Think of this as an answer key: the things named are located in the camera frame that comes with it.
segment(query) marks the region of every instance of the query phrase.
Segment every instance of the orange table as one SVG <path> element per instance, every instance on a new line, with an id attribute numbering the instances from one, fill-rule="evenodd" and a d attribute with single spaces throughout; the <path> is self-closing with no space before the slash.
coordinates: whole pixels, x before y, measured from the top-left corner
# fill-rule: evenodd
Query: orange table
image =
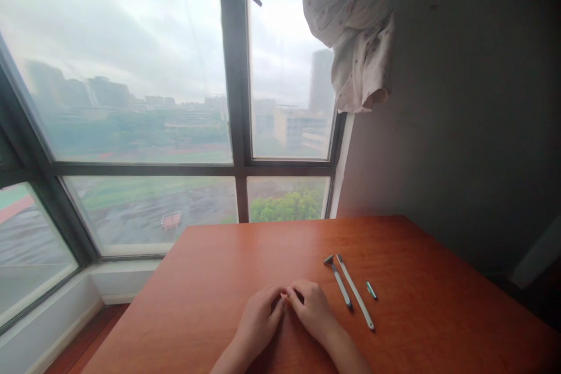
<path id="1" fill-rule="evenodd" d="M 354 313 L 323 264 L 336 253 L 375 333 L 344 276 Z M 323 287 L 376 373 L 554 370 L 556 331 L 405 217 L 378 217 L 187 228 L 84 374 L 208 373 L 234 336 L 248 298 L 266 284 L 298 278 Z M 278 334 L 250 372 L 336 370 L 287 307 Z"/>

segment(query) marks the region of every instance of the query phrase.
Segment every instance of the tree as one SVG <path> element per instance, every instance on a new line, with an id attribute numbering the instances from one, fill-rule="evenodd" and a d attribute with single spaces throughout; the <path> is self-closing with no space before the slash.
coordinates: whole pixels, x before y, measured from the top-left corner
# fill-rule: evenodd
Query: tree
<path id="1" fill-rule="evenodd" d="M 287 193 L 279 199 L 258 198 L 251 203 L 251 221 L 319 219 L 322 199 L 322 192 L 307 189 Z"/>

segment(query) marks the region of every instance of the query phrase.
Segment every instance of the wooden floor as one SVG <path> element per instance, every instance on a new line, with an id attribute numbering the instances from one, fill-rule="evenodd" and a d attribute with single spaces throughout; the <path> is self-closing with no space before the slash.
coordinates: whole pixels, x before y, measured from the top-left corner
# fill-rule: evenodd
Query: wooden floor
<path id="1" fill-rule="evenodd" d="M 120 304 L 102 308 L 45 374 L 80 374 L 128 307 Z"/>

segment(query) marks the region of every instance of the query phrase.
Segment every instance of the window mullion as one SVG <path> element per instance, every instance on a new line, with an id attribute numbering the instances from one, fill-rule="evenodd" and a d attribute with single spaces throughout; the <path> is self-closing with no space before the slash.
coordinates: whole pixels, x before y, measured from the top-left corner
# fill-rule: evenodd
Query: window mullion
<path id="1" fill-rule="evenodd" d="M 231 165 L 183 165 L 183 164 L 83 164 L 81 162 L 58 162 L 51 166 L 58 176 L 233 176 Z"/>
<path id="2" fill-rule="evenodd" d="M 4 41 L 0 39 L 0 121 L 2 131 L 14 146 L 18 158 L 27 170 L 29 181 L 35 188 L 37 197 L 42 202 L 47 214 L 60 230 L 60 234 L 81 266 L 88 266 L 98 259 L 97 252 L 88 237 L 70 199 L 60 181 L 52 173 L 47 151 L 43 148 L 37 133 L 33 129 L 33 118 L 27 114 L 18 99 L 15 86 L 8 71 L 15 66 L 8 65 Z"/>
<path id="3" fill-rule="evenodd" d="M 240 223 L 245 223 L 249 222 L 249 212 L 244 167 L 247 150 L 250 148 L 250 140 L 245 134 L 247 130 L 245 126 L 248 125 L 245 108 L 249 101 L 245 0 L 220 1 L 230 135 L 236 171 L 238 220 Z"/>

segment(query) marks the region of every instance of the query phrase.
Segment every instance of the gray wall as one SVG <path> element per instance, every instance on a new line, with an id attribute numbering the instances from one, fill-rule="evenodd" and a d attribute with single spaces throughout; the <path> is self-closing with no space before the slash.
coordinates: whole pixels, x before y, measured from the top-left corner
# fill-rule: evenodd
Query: gray wall
<path id="1" fill-rule="evenodd" d="M 509 271 L 561 209 L 554 0 L 395 1 L 393 93 L 354 119 L 337 217 L 405 214 Z"/>

